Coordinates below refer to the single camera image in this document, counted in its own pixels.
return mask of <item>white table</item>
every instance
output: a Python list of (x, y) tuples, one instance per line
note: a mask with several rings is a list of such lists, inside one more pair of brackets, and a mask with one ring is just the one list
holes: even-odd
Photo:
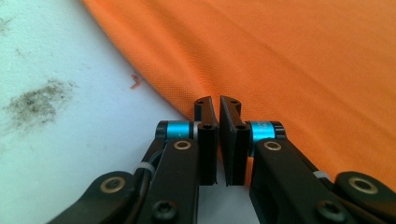
[[(45, 223), (99, 175), (132, 172), (160, 120), (185, 119), (79, 1), (0, 0), (0, 223)], [(258, 223), (248, 188), (200, 187), (199, 223)]]

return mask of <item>round fastener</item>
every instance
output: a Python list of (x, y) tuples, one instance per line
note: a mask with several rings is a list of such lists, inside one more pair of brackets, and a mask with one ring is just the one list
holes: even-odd
[(171, 201), (158, 201), (152, 207), (152, 217), (161, 223), (172, 221), (177, 216), (177, 204)]
[(317, 212), (332, 223), (343, 223), (347, 220), (347, 214), (332, 201), (320, 201), (317, 204)]
[(191, 147), (191, 143), (188, 141), (177, 141), (174, 143), (174, 148), (179, 150), (189, 149)]
[(112, 176), (102, 182), (100, 190), (104, 193), (115, 193), (125, 186), (125, 179), (120, 176)]
[(264, 147), (273, 151), (278, 151), (282, 148), (282, 146), (276, 142), (265, 142)]
[(352, 186), (352, 188), (366, 194), (378, 193), (378, 188), (372, 182), (357, 176), (352, 176), (349, 178), (349, 185)]

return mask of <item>orange cloth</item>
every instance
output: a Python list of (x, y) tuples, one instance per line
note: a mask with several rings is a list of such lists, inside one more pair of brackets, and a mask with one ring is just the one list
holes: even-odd
[(332, 178), (396, 189), (396, 4), (366, 1), (84, 0), (145, 79), (192, 119), (211, 95), (242, 120), (279, 120)]

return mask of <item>white surface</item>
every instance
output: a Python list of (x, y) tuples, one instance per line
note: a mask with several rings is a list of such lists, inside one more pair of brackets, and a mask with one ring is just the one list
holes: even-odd
[[(79, 1), (0, 0), (0, 223), (45, 223), (99, 175), (132, 172), (162, 119), (184, 119), (134, 69)], [(56, 114), (20, 123), (9, 110), (49, 80)], [(200, 188), (199, 223), (258, 223), (246, 188)]]

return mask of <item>blue metallic band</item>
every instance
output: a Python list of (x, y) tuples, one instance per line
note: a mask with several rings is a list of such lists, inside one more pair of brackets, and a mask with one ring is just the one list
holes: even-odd
[(167, 139), (170, 138), (189, 138), (190, 137), (190, 122), (189, 121), (168, 121), (168, 128), (166, 132)]
[(254, 148), (257, 142), (263, 138), (276, 138), (274, 126), (270, 121), (251, 121), (251, 136), (252, 136), (252, 146), (251, 156), (254, 156)]

